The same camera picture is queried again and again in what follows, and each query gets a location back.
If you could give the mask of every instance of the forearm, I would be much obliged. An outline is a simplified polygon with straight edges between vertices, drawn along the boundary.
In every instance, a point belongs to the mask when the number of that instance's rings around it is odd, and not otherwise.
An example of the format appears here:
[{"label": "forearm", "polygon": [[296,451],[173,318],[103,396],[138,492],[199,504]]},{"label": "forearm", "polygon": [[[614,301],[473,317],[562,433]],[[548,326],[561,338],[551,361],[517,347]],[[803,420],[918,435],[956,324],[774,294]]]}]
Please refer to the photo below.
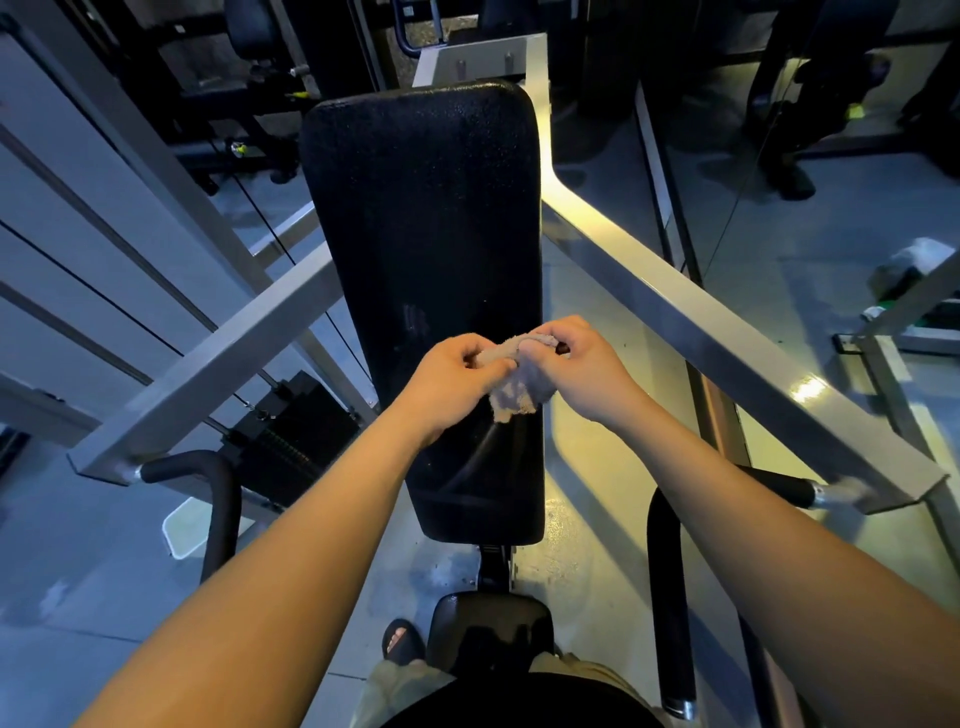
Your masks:
[{"label": "forearm", "polygon": [[134,653],[81,725],[300,725],[423,433],[388,409]]},{"label": "forearm", "polygon": [[828,725],[960,724],[960,626],[637,391],[613,427]]}]

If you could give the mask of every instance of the seat post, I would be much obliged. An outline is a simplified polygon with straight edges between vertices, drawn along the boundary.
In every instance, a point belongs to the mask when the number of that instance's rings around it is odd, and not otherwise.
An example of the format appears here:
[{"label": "seat post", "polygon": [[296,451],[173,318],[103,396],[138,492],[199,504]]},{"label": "seat post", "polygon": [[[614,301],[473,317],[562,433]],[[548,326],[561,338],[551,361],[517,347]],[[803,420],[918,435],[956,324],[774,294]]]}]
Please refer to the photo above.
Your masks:
[{"label": "seat post", "polygon": [[512,546],[480,546],[477,591],[508,594],[514,567]]}]

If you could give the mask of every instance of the hand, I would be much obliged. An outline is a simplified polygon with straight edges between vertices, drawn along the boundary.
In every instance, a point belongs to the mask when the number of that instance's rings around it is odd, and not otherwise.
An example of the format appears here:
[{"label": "hand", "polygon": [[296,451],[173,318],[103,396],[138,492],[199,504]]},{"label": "hand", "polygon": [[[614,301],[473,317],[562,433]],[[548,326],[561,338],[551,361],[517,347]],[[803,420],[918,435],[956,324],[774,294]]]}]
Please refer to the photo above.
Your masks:
[{"label": "hand", "polygon": [[520,352],[553,382],[574,411],[609,429],[618,429],[647,395],[624,368],[613,347],[580,316],[567,316],[535,328],[570,347],[570,357],[533,340],[520,343]]},{"label": "hand", "polygon": [[422,427],[423,444],[436,442],[445,429],[463,420],[484,395],[516,369],[513,359],[497,359],[472,369],[468,359],[496,346],[475,333],[446,339],[426,353],[391,408]]}]

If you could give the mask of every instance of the left hand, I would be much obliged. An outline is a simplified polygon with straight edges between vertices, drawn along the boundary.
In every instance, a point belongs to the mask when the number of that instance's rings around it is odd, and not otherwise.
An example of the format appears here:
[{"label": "left hand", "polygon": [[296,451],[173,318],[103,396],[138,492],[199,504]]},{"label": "left hand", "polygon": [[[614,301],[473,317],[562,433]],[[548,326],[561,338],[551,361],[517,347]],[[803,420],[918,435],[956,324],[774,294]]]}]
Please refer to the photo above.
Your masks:
[{"label": "left hand", "polygon": [[422,428],[425,446],[463,420],[481,397],[516,368],[513,359],[498,359],[480,369],[470,368],[470,357],[494,346],[483,336],[465,333],[440,342],[426,353],[391,405],[391,409],[403,410],[411,425]]}]

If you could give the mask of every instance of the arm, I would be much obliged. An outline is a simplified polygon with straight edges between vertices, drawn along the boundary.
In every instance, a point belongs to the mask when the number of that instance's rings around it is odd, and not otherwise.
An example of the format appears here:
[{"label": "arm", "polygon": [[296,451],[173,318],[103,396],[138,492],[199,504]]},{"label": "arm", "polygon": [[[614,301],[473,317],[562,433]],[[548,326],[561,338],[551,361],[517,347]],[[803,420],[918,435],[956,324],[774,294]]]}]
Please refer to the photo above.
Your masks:
[{"label": "arm", "polygon": [[827,725],[960,725],[960,622],[789,506],[651,400],[580,317],[524,342],[570,406],[657,480],[739,612]]},{"label": "arm", "polygon": [[299,726],[347,627],[414,457],[516,365],[438,344],[309,491],[130,658],[78,726]]}]

